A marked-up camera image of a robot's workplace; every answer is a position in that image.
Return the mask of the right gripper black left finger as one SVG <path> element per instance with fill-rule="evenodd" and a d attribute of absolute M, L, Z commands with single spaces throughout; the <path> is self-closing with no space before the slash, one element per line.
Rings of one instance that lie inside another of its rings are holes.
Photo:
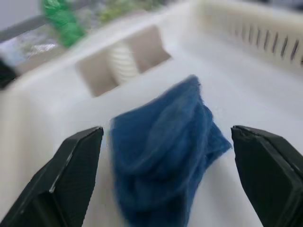
<path fill-rule="evenodd" d="M 37 171 L 0 227 L 82 227 L 96 183 L 104 131 L 94 127 L 65 139 Z"/>

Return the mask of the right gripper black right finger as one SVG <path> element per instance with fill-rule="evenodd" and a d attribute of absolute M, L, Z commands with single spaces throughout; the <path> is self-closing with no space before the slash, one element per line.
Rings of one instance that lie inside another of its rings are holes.
<path fill-rule="evenodd" d="M 268 131 L 231 132 L 241 185 L 263 227 L 303 227 L 303 156 Z"/>

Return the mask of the blue sock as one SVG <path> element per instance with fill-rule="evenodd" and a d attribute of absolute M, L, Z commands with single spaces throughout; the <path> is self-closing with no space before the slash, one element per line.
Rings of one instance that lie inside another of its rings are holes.
<path fill-rule="evenodd" d="M 127 227 L 187 227 L 207 168 L 231 148 L 195 75 L 110 128 L 116 200 Z"/>

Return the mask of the cream plastic basket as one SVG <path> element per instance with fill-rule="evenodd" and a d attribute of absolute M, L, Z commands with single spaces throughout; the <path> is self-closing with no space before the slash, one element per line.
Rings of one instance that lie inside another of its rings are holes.
<path fill-rule="evenodd" d="M 191 75 L 231 148 L 204 173 L 187 227 L 263 227 L 241 185 L 231 128 L 279 135 L 303 156 L 303 12 L 223 0 L 116 19 L 0 92 L 0 222 L 65 139 L 102 127 L 82 227 L 127 227 L 114 186 L 112 120 Z"/>

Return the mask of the green bottle with yellow cap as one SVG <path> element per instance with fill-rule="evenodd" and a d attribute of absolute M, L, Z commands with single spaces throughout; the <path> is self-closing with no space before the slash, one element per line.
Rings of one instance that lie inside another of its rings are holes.
<path fill-rule="evenodd" d="M 41 0 L 41 8 L 65 48 L 72 47 L 85 36 L 86 32 L 67 0 Z"/>

